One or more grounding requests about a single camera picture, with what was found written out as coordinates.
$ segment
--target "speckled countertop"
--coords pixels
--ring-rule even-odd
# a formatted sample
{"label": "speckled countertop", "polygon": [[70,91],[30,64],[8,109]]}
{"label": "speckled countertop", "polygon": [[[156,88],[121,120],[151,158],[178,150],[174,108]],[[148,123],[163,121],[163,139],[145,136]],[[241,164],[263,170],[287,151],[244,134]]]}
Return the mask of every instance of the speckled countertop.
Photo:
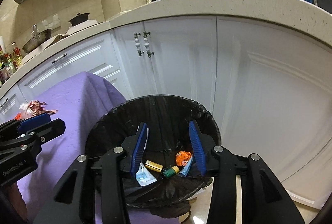
{"label": "speckled countertop", "polygon": [[54,54],[109,29],[170,16],[221,15],[260,20],[291,28],[332,48],[332,15],[302,0],[159,0],[120,13],[50,46],[22,66],[0,88],[0,99],[22,77]]}

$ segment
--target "drawer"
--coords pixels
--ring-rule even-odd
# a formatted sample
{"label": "drawer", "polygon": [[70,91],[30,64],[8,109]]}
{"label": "drawer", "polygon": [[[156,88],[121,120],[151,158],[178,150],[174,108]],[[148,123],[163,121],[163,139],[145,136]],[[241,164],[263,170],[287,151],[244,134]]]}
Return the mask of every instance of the drawer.
{"label": "drawer", "polygon": [[26,99],[33,100],[56,83],[82,71],[113,83],[122,80],[109,32],[81,41],[50,57],[29,72],[19,82],[19,88]]}
{"label": "drawer", "polygon": [[20,105],[27,102],[21,90],[15,85],[4,97],[0,100],[0,123],[4,123],[17,115],[20,112]]}

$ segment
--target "white cabinet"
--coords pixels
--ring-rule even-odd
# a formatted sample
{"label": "white cabinet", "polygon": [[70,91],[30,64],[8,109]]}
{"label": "white cabinet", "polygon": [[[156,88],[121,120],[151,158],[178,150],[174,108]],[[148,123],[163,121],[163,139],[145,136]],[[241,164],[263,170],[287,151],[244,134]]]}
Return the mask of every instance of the white cabinet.
{"label": "white cabinet", "polygon": [[172,17],[144,22],[147,57],[158,94],[196,100],[213,110],[216,78],[216,17]]}
{"label": "white cabinet", "polygon": [[87,71],[104,77],[129,98],[110,34],[112,31],[70,46],[34,68],[19,82],[23,95],[33,100],[57,82]]}
{"label": "white cabinet", "polygon": [[218,18],[217,31],[213,116],[223,145],[260,154],[293,198],[313,206],[332,190],[332,54],[267,26]]}
{"label": "white cabinet", "polygon": [[0,102],[0,124],[14,119],[17,113],[20,111],[20,105],[26,102],[19,87],[15,85]]}
{"label": "white cabinet", "polygon": [[[178,95],[197,100],[212,112],[217,45],[215,19],[215,16],[173,17],[115,29],[114,43],[132,97]],[[141,56],[136,45],[144,52]]]}
{"label": "white cabinet", "polygon": [[[121,68],[126,73],[131,88],[131,98],[156,94],[153,84],[153,75],[149,71],[147,54],[143,42],[143,23],[122,26],[114,30],[114,46],[118,54]],[[142,52],[139,56],[137,47]]]}

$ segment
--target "food package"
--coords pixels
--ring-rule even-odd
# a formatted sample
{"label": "food package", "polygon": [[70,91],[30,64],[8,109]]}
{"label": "food package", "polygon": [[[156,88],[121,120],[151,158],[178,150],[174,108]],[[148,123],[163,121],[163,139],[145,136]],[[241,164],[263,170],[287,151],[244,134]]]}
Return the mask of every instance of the food package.
{"label": "food package", "polygon": [[190,160],[191,153],[190,152],[185,152],[185,151],[180,151],[175,155],[175,161],[177,166],[186,166],[188,161]]}

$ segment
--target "blue gripper pad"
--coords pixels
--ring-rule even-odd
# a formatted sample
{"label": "blue gripper pad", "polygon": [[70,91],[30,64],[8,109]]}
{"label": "blue gripper pad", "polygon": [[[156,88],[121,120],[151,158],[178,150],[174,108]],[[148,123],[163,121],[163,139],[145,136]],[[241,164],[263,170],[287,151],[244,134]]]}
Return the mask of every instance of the blue gripper pad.
{"label": "blue gripper pad", "polygon": [[17,128],[19,134],[26,134],[28,131],[37,128],[43,124],[49,123],[51,121],[51,117],[47,113],[42,113],[40,115],[36,115],[29,119],[23,120],[20,126]]}
{"label": "blue gripper pad", "polygon": [[200,129],[197,125],[196,120],[190,121],[189,123],[189,137],[191,146],[193,147],[194,157],[196,160],[197,169],[201,175],[206,173],[206,156],[200,142],[199,135],[201,134]]}
{"label": "blue gripper pad", "polygon": [[139,166],[141,164],[143,153],[145,149],[145,144],[147,142],[147,124],[141,124],[137,130],[136,135],[139,135],[135,149],[132,152],[132,162],[130,167],[130,175],[135,178],[136,173],[139,170]]}

